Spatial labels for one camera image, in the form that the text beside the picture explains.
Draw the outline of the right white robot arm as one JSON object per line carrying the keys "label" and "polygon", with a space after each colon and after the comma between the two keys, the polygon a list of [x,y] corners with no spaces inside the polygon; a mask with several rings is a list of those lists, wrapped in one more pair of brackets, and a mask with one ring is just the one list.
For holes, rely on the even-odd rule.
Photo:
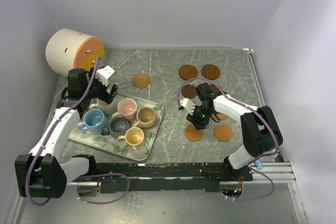
{"label": "right white robot arm", "polygon": [[224,159],[223,176],[227,180],[239,177],[241,169],[249,163],[278,153],[283,137],[270,107],[245,104],[223,90],[213,92],[206,82],[196,87],[196,93],[201,105],[183,98],[178,100],[178,106],[180,110],[187,110],[186,119],[197,130],[206,129],[211,116],[217,113],[223,113],[241,125],[243,144]]}

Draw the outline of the dark wood coaster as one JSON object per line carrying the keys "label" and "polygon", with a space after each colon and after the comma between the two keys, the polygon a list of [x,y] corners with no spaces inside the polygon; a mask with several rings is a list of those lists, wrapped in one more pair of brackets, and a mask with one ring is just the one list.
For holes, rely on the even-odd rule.
{"label": "dark wood coaster", "polygon": [[211,83],[209,86],[214,93],[220,92],[219,88],[216,85]]}

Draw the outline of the smooth light wood coaster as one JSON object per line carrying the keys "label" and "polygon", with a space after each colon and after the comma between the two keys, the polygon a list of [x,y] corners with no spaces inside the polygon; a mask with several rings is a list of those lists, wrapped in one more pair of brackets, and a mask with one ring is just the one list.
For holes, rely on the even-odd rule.
{"label": "smooth light wood coaster", "polygon": [[197,130],[193,124],[189,124],[185,128],[185,136],[190,141],[199,141],[203,137],[204,131]]}

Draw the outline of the hidden light wood coaster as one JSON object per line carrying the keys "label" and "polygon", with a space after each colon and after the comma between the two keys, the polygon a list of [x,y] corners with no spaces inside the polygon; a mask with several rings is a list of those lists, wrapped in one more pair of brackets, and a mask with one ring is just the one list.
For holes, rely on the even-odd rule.
{"label": "hidden light wood coaster", "polygon": [[220,141],[229,141],[233,137],[233,130],[227,124],[219,124],[214,128],[214,135]]}

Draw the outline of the large woven rattan coaster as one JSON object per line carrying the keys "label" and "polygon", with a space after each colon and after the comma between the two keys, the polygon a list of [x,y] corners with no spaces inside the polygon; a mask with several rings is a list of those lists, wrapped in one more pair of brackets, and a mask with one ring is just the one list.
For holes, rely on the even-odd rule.
{"label": "large woven rattan coaster", "polygon": [[216,113],[216,114],[213,113],[212,117],[216,118],[216,119],[219,119],[219,120],[223,120],[223,119],[227,118],[227,115],[223,114],[223,113]]}

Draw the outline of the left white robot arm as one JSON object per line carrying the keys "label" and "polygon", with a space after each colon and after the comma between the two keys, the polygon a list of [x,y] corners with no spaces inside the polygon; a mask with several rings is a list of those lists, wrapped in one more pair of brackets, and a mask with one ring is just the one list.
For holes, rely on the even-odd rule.
{"label": "left white robot arm", "polygon": [[110,66],[98,70],[83,68],[68,72],[68,85],[61,93],[52,122],[26,155],[18,155],[15,172],[22,197],[60,198],[66,185],[83,178],[90,182],[97,178],[98,168],[93,155],[79,154],[70,161],[59,162],[61,151],[73,128],[83,118],[91,100],[111,103],[118,90],[110,80],[114,70]]}

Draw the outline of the reddish brown wood coaster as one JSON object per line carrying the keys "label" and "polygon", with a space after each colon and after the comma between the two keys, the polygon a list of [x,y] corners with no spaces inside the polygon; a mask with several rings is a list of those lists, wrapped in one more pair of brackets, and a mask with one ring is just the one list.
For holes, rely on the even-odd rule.
{"label": "reddish brown wood coaster", "polygon": [[202,76],[209,80],[215,80],[221,75],[221,71],[218,66],[213,64],[206,64],[201,69]]}

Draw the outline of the beige mug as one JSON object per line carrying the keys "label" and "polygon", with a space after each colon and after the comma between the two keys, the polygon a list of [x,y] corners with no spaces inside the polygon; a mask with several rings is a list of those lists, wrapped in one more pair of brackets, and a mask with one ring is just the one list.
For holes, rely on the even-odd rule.
{"label": "beige mug", "polygon": [[117,107],[118,107],[118,101],[116,98],[114,98],[110,104],[107,104],[106,102],[97,99],[95,102],[89,105],[89,110],[98,109],[102,111],[106,116],[108,116],[116,112]]}

